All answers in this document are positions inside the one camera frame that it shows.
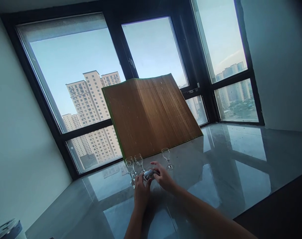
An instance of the hand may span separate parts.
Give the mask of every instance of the hand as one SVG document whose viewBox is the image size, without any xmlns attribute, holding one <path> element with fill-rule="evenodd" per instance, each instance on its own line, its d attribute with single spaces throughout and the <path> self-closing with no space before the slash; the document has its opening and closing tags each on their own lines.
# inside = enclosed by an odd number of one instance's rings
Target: hand
<svg viewBox="0 0 302 239">
<path fill-rule="evenodd" d="M 150 197 L 150 185 L 152 179 L 147 181 L 147 185 L 143 184 L 143 174 L 135 177 L 135 190 L 134 190 L 134 207 L 141 213 L 144 213 Z"/>
<path fill-rule="evenodd" d="M 176 183 L 173 181 L 167 170 L 157 161 L 153 161 L 151 164 L 156 165 L 158 168 L 154 168 L 154 170 L 157 170 L 160 173 L 160 175 L 153 174 L 155 180 L 165 191 L 170 193 L 173 192 L 176 187 Z"/>
</svg>

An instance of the glossy floor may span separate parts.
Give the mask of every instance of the glossy floor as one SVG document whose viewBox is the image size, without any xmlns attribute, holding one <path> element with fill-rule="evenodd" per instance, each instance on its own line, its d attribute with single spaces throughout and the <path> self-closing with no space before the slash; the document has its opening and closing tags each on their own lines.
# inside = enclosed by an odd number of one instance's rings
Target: glossy floor
<svg viewBox="0 0 302 239">
<path fill-rule="evenodd" d="M 302 174 L 302 133 L 213 124 L 172 148 L 173 179 L 235 218 Z M 166 165 L 160 154 L 146 158 Z M 73 182 L 27 230 L 28 238 L 123 238 L 133 209 L 130 176 L 117 163 Z M 144 238 L 203 238 L 183 207 L 156 183 L 143 221 Z"/>
</svg>

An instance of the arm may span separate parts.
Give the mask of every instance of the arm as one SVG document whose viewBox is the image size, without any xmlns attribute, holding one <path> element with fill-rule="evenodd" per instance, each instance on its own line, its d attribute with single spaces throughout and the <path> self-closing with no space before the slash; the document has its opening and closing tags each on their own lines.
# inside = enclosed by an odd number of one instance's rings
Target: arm
<svg viewBox="0 0 302 239">
<path fill-rule="evenodd" d="M 135 177 L 134 209 L 124 239 L 140 239 L 142 220 L 150 196 L 151 179 L 143 184 L 143 174 Z"/>
<path fill-rule="evenodd" d="M 256 238 L 241 225 L 227 219 L 209 204 L 178 186 L 161 164 L 151 164 L 158 167 L 160 175 L 154 174 L 154 178 L 161 187 L 179 199 L 194 219 L 216 238 Z"/>
</svg>

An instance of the container lid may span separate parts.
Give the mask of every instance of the container lid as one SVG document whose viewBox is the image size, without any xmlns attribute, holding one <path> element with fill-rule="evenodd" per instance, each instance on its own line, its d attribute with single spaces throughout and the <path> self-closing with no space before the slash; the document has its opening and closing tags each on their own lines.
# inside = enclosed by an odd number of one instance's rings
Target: container lid
<svg viewBox="0 0 302 239">
<path fill-rule="evenodd" d="M 12 219 L 8 222 L 6 222 L 5 224 L 0 226 L 0 239 L 6 235 L 7 233 L 9 233 L 17 224 L 18 224 L 19 220 L 17 219 Z"/>
</svg>

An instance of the forearm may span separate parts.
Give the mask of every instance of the forearm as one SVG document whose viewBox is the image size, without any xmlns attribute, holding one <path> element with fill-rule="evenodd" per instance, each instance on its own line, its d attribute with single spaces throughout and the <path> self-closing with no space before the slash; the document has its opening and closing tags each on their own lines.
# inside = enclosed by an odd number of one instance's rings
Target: forearm
<svg viewBox="0 0 302 239">
<path fill-rule="evenodd" d="M 193 218 L 205 227 L 206 232 L 218 238 L 256 238 L 242 226 L 227 219 L 219 211 L 180 186 L 173 187 L 171 193 L 182 202 Z"/>
<path fill-rule="evenodd" d="M 124 239 L 140 239 L 144 210 L 134 207 Z"/>
</svg>

